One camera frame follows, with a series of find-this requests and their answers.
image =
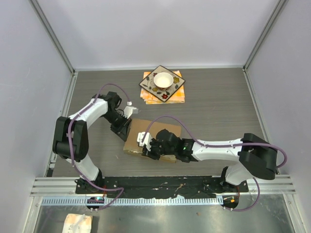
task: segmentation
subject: square plate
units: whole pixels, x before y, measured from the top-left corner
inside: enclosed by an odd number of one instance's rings
[[[170,88],[167,90],[160,90],[156,87],[154,82],[154,77],[156,74],[161,72],[167,72],[171,74],[174,78],[174,82]],[[173,96],[173,94],[185,83],[185,80],[180,77],[179,75],[175,74],[174,72],[170,71],[169,69],[166,69],[163,66],[158,66],[155,68],[146,78],[144,78],[140,82],[140,86],[144,88],[146,91],[157,97],[159,100],[166,102],[169,100],[170,97]]]

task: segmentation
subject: yellow cloth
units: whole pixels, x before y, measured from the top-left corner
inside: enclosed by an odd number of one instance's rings
[[[144,72],[143,79],[146,78],[151,72]],[[175,74],[179,75],[181,77],[180,71],[174,71]],[[184,103],[185,102],[185,91],[184,91],[184,85],[182,85],[174,94],[172,97],[169,98],[168,101],[162,102],[157,97],[146,91],[145,89],[141,89],[140,91],[140,97],[144,99],[146,104],[161,104],[161,103]]]

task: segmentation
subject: white wall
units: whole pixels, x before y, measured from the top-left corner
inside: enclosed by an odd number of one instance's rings
[[[0,3],[0,225],[20,233],[70,74],[27,0]]]
[[[289,155],[281,171],[293,179],[307,224],[311,216],[310,12],[310,0],[290,0],[249,69],[270,138]]]
[[[39,0],[77,69],[244,65],[277,0]]]

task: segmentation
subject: cardboard box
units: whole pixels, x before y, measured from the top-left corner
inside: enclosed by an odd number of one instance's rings
[[[144,132],[146,131],[148,125],[151,123],[151,121],[149,120],[141,120],[141,119],[133,119],[132,123],[131,123],[131,129],[129,132],[129,135],[127,137],[127,140],[124,144],[124,148],[123,151],[127,154],[131,154],[131,155],[137,155],[137,156],[141,156],[147,159],[151,159],[148,158],[146,156],[142,156],[142,148],[138,146],[137,143],[137,136],[138,133],[140,132]],[[149,133],[151,134],[151,136],[153,138],[156,137],[156,134],[163,130],[163,129],[167,129],[168,131],[174,133],[177,137],[180,137],[181,134],[181,127],[177,126],[177,125],[170,125],[170,124],[165,124],[165,123],[160,123],[160,122],[155,122],[153,123],[153,125],[151,126]],[[161,156],[160,160],[162,161],[167,161],[167,162],[176,162],[176,158],[174,155],[164,155]]]

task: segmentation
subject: wooden surface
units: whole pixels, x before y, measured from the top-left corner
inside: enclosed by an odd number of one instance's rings
[[[105,83],[123,87],[133,105],[139,108],[134,118],[153,120],[161,115],[172,115],[183,121],[198,138],[206,141],[231,140],[244,133],[262,136],[259,121],[241,68],[184,69],[186,103],[146,105],[139,97],[139,82],[144,70],[79,72],[69,114],[84,107]],[[126,97],[116,87],[107,87]],[[177,124],[172,119],[159,122]],[[229,165],[226,161],[202,161],[175,164],[140,158],[123,153],[124,142],[110,130],[104,118],[98,119],[89,129],[89,155],[105,176],[152,175],[219,175]],[[182,137],[188,137],[182,129]],[[76,177],[71,165],[57,158],[53,176]]]

